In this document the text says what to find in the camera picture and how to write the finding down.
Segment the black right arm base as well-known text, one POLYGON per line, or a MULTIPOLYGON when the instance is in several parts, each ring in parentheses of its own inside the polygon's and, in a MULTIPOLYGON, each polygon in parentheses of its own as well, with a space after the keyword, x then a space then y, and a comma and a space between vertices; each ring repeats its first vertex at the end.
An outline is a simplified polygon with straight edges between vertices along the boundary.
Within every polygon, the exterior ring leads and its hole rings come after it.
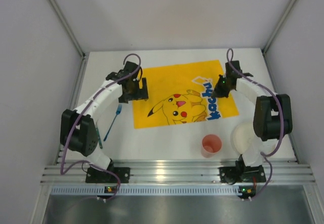
POLYGON ((262 165, 246 166, 243 159, 239 157, 235 166, 224 166, 219 168, 220 182, 229 185, 236 183, 265 183, 266 176, 262 165))

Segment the yellow Pikachu cloth placemat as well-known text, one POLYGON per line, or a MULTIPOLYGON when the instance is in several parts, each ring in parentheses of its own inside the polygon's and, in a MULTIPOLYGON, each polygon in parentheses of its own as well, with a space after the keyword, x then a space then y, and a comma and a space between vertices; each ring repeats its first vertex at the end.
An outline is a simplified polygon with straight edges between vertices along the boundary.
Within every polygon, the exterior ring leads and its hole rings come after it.
POLYGON ((239 115, 233 96, 212 98, 219 60, 145 68, 148 99, 133 102, 134 128, 196 123, 239 115))

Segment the aluminium mounting rail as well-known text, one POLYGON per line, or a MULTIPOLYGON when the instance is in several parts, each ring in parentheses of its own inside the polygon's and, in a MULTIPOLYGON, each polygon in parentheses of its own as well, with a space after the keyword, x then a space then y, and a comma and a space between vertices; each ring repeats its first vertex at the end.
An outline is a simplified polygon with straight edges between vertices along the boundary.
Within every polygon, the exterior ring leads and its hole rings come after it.
MULTIPOLYGON (((270 161, 272 164, 271 185, 312 185, 315 177, 308 164, 291 161, 270 161)), ((115 167, 130 168, 130 184, 202 184, 220 183, 220 167, 233 166, 232 161, 115 161, 115 167)), ((74 166, 65 175, 60 174, 59 165, 44 169, 41 184, 81 184, 86 173, 80 166, 74 166)))

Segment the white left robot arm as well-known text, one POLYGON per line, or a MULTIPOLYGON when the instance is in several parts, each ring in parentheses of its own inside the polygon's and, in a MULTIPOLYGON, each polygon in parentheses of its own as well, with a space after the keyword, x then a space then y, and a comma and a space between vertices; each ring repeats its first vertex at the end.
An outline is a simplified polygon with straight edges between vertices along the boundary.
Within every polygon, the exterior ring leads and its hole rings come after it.
MULTIPOLYGON (((111 72, 99 89, 82 105, 74 110, 66 109, 61 116, 60 143, 64 150, 82 154, 90 167, 111 172, 113 160, 99 146, 96 123, 112 101, 120 103, 147 101, 149 99, 146 78, 142 76, 140 64, 123 62, 124 68, 111 72)), ((210 119, 203 104, 202 94, 188 90, 186 94, 173 94, 156 103, 147 116, 162 111, 164 125, 201 122, 210 119)))

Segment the blue plastic fork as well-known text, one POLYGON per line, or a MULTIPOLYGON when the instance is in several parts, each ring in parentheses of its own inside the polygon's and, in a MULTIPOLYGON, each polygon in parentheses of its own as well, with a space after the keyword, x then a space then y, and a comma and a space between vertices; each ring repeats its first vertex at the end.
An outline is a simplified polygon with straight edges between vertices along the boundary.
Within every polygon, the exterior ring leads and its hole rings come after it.
POLYGON ((121 111, 122 111, 122 104, 119 104, 118 107, 117 107, 116 113, 115 113, 115 117, 114 117, 114 119, 113 119, 113 121, 112 121, 112 123, 111 123, 111 125, 110 125, 110 127, 109 127, 109 129, 108 129, 108 131, 107 131, 107 133, 106 133, 103 141, 106 141, 107 140, 108 135, 109 135, 109 133, 110 133, 110 131, 111 131, 114 123, 115 123, 115 120, 120 115, 121 111))

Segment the green handled metal spoon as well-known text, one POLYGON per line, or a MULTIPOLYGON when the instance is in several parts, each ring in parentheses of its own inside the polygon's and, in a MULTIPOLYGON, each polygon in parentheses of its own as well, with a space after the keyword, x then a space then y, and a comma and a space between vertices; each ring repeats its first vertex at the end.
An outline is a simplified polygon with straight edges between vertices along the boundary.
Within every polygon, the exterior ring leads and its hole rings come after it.
POLYGON ((102 145, 102 140, 101 140, 101 135, 100 135, 99 127, 98 127, 97 124, 95 125, 95 127, 96 127, 96 133, 97 133, 97 136, 98 136, 98 144, 99 144, 99 147, 100 147, 100 149, 103 149, 103 145, 102 145))

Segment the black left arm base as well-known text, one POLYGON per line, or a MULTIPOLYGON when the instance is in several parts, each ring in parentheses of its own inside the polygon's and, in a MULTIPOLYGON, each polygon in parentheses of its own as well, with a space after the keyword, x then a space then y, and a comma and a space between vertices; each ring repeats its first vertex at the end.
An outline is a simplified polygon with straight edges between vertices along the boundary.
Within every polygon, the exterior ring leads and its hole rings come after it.
MULTIPOLYGON (((119 178, 121 184, 127 184, 131 176, 130 171, 129 167, 114 167, 112 173, 119 178)), ((85 182, 88 184, 117 184, 117 178, 112 174, 89 167, 85 182)))

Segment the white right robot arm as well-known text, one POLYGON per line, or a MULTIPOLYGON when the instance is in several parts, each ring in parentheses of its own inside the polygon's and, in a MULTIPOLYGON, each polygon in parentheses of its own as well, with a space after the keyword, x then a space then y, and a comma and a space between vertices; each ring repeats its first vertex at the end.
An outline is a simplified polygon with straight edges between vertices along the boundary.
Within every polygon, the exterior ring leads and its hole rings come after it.
POLYGON ((243 73, 239 61, 225 63, 225 74, 220 75, 213 89, 213 98, 228 98, 231 91, 244 95, 254 105, 251 137, 244 132, 244 125, 236 127, 233 143, 242 150, 240 158, 247 167, 256 167, 263 159, 279 150, 284 137, 292 132, 291 99, 287 94, 276 94, 266 86, 243 73))

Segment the white bear plate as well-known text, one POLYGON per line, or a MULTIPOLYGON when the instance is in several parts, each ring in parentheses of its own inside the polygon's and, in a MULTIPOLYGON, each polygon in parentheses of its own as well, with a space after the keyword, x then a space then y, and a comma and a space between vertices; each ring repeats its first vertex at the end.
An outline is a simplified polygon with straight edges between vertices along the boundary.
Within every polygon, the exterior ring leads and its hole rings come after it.
POLYGON ((265 154, 271 153, 277 144, 277 140, 262 141, 258 137, 253 128, 251 121, 245 121, 240 123, 232 132, 232 142, 244 161, 256 162, 257 159, 261 158, 261 152, 265 154))

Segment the pink plastic cup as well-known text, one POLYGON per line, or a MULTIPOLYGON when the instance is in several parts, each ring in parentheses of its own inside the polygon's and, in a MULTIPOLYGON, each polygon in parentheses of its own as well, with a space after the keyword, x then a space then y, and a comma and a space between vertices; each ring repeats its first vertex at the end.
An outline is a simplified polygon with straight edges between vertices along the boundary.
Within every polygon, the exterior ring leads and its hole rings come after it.
POLYGON ((217 135, 206 135, 201 142, 201 154, 211 158, 222 148, 222 141, 217 135))

